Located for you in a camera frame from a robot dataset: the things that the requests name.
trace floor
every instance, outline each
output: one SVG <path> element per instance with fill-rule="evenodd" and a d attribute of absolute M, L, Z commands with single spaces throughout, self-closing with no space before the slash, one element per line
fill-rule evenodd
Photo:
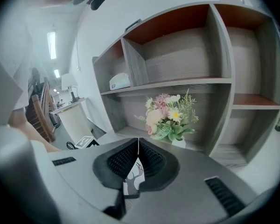
<path fill-rule="evenodd" d="M 104 131 L 94 127 L 93 135 L 98 139 Z M 53 145 L 67 150 L 66 142 L 72 142 L 63 124 L 55 131 Z M 273 188 L 280 181 L 280 132 L 272 131 L 263 148 L 246 167 L 235 171 L 257 194 Z"/>

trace ceiling light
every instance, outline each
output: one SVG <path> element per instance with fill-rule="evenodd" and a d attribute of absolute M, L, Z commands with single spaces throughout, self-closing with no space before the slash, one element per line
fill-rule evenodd
<path fill-rule="evenodd" d="M 54 73 L 55 73 L 56 78 L 59 78 L 59 77 L 60 77 L 59 71 L 58 71 L 58 70 L 54 70 Z"/>
<path fill-rule="evenodd" d="M 47 33 L 48 47 L 51 59 L 56 59 L 55 32 Z"/>

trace black cable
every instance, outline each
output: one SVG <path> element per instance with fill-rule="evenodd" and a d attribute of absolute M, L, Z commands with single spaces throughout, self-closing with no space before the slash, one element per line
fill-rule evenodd
<path fill-rule="evenodd" d="M 66 147 L 68 148 L 68 149 L 77 149 L 74 145 L 73 145 L 73 143 L 72 142 L 66 142 Z"/>

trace gray device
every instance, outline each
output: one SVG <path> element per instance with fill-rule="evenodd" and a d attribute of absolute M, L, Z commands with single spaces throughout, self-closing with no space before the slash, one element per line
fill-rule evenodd
<path fill-rule="evenodd" d="M 266 193 L 254 202 L 257 196 L 251 188 L 211 158 L 154 141 L 143 148 L 154 150 L 155 157 L 165 157 L 165 164 L 147 174 L 146 179 L 150 177 L 151 183 L 160 188 L 141 191 L 140 186 L 139 199 L 126 212 L 122 210 L 120 188 L 106 184 L 108 177 L 114 180 L 111 184 L 120 181 L 123 173 L 111 168 L 106 172 L 110 173 L 107 179 L 102 179 L 94 163 L 110 167 L 111 157 L 123 157 L 123 150 L 131 147 L 132 142 L 125 139 L 95 148 L 47 154 L 44 146 L 30 142 L 20 131 L 0 126 L 0 181 L 18 207 L 38 223 L 238 223 L 270 195 Z M 174 166 L 169 156 L 174 157 L 179 167 L 168 170 L 173 179 L 162 185 L 158 175 L 164 168 Z M 142 159 L 145 158 L 147 162 L 141 162 L 147 169 L 151 157 L 144 155 Z M 99 159 L 105 160 L 105 164 L 100 164 Z M 223 190 L 221 194 L 236 198 L 233 202 L 241 203 L 242 208 L 230 215 L 216 188 Z"/>

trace flower arrangement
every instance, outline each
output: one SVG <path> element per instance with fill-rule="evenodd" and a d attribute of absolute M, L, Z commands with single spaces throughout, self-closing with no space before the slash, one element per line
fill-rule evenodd
<path fill-rule="evenodd" d="M 168 136 L 171 141 L 181 141 L 184 133 L 195 133 L 194 129 L 186 128 L 189 122 L 196 123 L 199 120 L 193 109 L 196 101 L 188 92 L 184 97 L 161 94 L 155 100 L 147 98 L 146 118 L 135 117 L 145 122 L 152 139 L 161 140 Z"/>

